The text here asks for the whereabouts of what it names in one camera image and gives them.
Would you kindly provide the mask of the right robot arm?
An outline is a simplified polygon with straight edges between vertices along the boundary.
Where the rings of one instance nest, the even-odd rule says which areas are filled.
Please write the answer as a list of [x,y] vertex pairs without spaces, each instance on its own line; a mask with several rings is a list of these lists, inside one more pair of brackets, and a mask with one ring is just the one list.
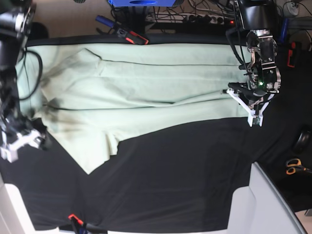
[[[28,100],[38,89],[43,72],[40,55],[25,48],[35,10],[36,4],[31,0],[0,2],[0,129],[3,149],[13,147],[5,139],[9,135],[16,136],[18,148],[28,144],[46,149],[49,142],[46,127],[34,124],[20,110],[20,102]],[[21,59],[26,59],[27,54],[38,60],[38,77],[33,90],[27,96],[19,97],[15,66]]]

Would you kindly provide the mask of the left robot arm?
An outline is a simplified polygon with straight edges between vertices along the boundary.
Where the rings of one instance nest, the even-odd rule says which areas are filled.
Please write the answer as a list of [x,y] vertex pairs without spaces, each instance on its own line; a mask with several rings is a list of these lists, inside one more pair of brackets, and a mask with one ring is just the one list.
[[276,7],[272,0],[235,0],[233,8],[235,27],[227,30],[227,39],[234,32],[247,31],[246,45],[251,60],[246,62],[233,42],[229,42],[241,64],[239,68],[245,70],[247,76],[245,83],[229,83],[229,87],[248,109],[259,112],[265,109],[281,86],[281,74],[275,63],[277,43],[272,34],[277,23]]

